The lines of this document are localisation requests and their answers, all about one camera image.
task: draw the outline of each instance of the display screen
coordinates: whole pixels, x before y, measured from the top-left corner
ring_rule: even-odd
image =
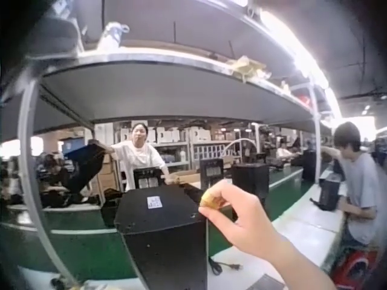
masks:
[[[206,175],[208,177],[211,177],[211,176],[218,176],[218,175],[221,175],[222,174],[222,171],[221,171],[221,168],[218,166],[218,167],[208,167],[206,168]]]

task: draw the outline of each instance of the white t-shirt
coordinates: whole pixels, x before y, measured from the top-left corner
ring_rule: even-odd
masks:
[[[291,155],[292,155],[292,153],[288,149],[285,149],[285,148],[278,148],[277,149],[277,153],[276,153],[277,158],[288,157]]]
[[[123,141],[112,145],[117,158],[122,161],[123,170],[126,175],[125,191],[135,189],[133,170],[146,167],[165,166],[164,160],[160,154],[148,143],[145,143],[142,148],[136,148],[132,141]]]

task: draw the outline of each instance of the black cable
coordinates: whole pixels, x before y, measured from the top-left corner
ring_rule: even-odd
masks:
[[[227,264],[222,262],[216,262],[211,257],[208,257],[208,263],[210,264],[211,270],[215,276],[219,276],[220,274],[222,274],[223,272],[222,265],[227,266],[232,270],[236,270],[236,271],[242,270],[242,265],[240,264]]]

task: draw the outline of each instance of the ceiling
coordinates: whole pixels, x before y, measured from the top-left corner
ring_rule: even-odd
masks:
[[[387,27],[374,0],[262,0],[318,61],[339,99],[344,117],[375,115],[387,126]],[[320,108],[328,109],[327,104]]]

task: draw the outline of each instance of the wire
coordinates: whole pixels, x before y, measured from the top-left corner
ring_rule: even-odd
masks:
[[[243,269],[242,265],[240,264],[227,264],[222,262],[216,262],[211,257],[208,257],[208,263],[210,264],[211,270],[215,276],[219,276],[220,274],[222,274],[223,272],[222,265],[227,266],[231,270],[236,270],[236,271]]]

